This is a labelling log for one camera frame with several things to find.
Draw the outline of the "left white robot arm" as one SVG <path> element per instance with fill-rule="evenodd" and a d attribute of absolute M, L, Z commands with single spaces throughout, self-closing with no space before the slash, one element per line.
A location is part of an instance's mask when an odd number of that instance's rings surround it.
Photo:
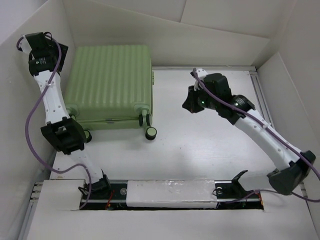
<path fill-rule="evenodd" d="M 50 32 L 36 32 L 23 35 L 16 45 L 28 54 L 28 68 L 40 89 L 40 97 L 35 106 L 44 104 L 45 125 L 42 136 L 57 151 L 82 166 L 87 172 L 87 180 L 80 192 L 93 199 L 105 199 L 112 194 L 112 186 L 107 175 L 95 164 L 85 150 L 85 144 L 92 137 L 74 120 L 67 111 L 62 90 L 61 76 L 68 47 L 58 43 Z"/>

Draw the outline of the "white foam base cover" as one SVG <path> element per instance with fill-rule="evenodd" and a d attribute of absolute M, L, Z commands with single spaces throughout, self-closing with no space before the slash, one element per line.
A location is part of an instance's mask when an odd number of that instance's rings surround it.
<path fill-rule="evenodd" d="M 213 180 L 130 180 L 126 205 L 134 208 L 215 208 Z"/>

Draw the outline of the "green suitcase blue lining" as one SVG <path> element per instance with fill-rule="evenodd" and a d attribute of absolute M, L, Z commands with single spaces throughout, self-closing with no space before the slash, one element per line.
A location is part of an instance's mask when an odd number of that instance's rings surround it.
<path fill-rule="evenodd" d="M 68 113 L 89 134 L 143 129 L 154 140 L 154 72 L 147 45 L 96 45 L 76 49 L 64 93 Z"/>

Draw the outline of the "black metal base rail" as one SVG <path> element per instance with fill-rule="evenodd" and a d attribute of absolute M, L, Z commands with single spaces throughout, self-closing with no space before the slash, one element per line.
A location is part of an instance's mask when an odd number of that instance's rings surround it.
<path fill-rule="evenodd" d="M 263 210 L 260 194 L 231 180 L 113 180 L 111 194 L 83 196 L 84 210 Z"/>

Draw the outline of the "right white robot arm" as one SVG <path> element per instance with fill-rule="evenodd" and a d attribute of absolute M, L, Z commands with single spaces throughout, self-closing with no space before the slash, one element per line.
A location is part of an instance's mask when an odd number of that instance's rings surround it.
<path fill-rule="evenodd" d="M 188 88 L 182 107 L 192 114 L 214 110 L 249 138 L 270 158 L 274 167 L 261 172 L 243 170 L 231 184 L 231 191 L 243 197 L 249 191 L 272 188 L 281 195 L 291 195 L 314 168 L 316 156 L 302 151 L 281 136 L 244 95 L 233 94 L 227 77 L 194 68 L 190 75 L 195 83 Z"/>

